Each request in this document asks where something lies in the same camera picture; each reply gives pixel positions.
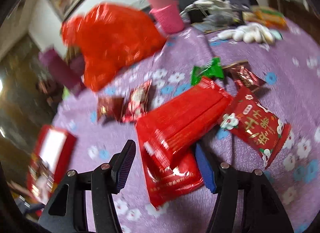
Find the purple tablecloth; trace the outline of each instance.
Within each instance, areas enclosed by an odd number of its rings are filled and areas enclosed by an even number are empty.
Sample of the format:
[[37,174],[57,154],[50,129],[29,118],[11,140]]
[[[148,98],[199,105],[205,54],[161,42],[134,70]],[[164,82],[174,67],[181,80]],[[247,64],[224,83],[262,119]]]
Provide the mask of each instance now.
[[[189,27],[169,38],[161,52],[119,74],[99,94],[122,94],[153,79],[156,89],[150,95],[152,109],[190,88],[190,71],[204,65],[212,56],[226,65],[248,59],[252,71],[267,84],[258,93],[262,105],[281,120],[292,124],[291,136],[265,174],[278,193],[295,229],[302,232],[320,209],[318,159],[320,158],[320,50],[313,39],[289,21],[289,31],[281,31],[283,40],[274,46],[215,40],[215,34],[203,35]],[[218,81],[236,94],[233,81]],[[53,124],[66,128],[79,140],[69,168],[79,173],[93,170],[120,152],[128,139],[137,143],[133,124],[96,122],[98,94],[87,90],[78,99],[69,97],[59,106]],[[236,169],[263,170],[258,154],[229,132],[212,129],[204,141],[224,161]],[[137,150],[126,187],[114,196],[123,232],[205,232],[212,215],[216,195],[202,187],[166,203],[156,211],[149,203]],[[242,216],[242,193],[239,193],[235,232]],[[89,230],[95,231],[90,193],[87,194]],[[272,221],[266,221],[266,227]]]

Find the screw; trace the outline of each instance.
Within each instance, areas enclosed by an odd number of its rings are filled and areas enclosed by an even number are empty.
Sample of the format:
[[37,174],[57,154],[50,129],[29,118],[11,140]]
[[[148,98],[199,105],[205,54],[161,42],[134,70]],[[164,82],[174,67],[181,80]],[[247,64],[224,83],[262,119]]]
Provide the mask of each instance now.
[[223,169],[228,169],[228,168],[230,167],[230,165],[229,165],[228,163],[226,163],[226,162],[222,162],[222,163],[220,164],[220,166],[221,166],[221,168],[223,168]]
[[257,176],[261,176],[262,173],[263,173],[263,172],[262,172],[262,170],[260,170],[260,169],[255,169],[255,170],[254,170],[254,174],[257,175]]
[[101,169],[103,169],[103,170],[107,170],[109,168],[110,168],[110,164],[108,164],[108,163],[104,163],[101,165]]
[[68,171],[68,176],[69,177],[72,177],[72,176],[74,176],[76,174],[76,171],[75,170],[70,170],[70,171]]

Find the pink thermos bottle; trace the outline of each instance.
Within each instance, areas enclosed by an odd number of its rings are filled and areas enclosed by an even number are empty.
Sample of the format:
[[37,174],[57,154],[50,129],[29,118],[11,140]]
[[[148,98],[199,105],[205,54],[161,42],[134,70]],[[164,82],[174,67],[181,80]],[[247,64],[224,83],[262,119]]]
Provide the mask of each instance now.
[[78,96],[85,88],[81,77],[73,72],[63,61],[54,48],[39,53],[39,61],[48,68],[55,81],[65,86],[74,96]]
[[180,17],[178,1],[176,0],[148,0],[150,13],[167,34],[180,32],[184,29],[184,22]]

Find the green candy wrapper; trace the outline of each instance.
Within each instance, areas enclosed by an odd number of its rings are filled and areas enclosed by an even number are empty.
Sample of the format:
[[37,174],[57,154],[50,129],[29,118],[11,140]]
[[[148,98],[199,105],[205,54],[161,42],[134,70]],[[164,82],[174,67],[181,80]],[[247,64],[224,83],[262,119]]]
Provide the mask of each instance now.
[[211,62],[203,67],[194,66],[191,73],[191,85],[198,84],[201,77],[224,79],[223,70],[220,64],[220,58],[214,57]]

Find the purple bottle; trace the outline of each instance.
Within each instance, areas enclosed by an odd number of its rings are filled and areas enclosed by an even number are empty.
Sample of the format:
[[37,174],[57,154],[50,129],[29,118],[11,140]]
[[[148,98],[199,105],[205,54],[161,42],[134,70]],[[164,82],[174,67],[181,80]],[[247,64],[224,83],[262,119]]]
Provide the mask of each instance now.
[[40,52],[39,61],[48,68],[53,79],[69,89],[74,96],[78,96],[85,88],[81,77],[68,67],[54,48],[49,48],[43,53]]

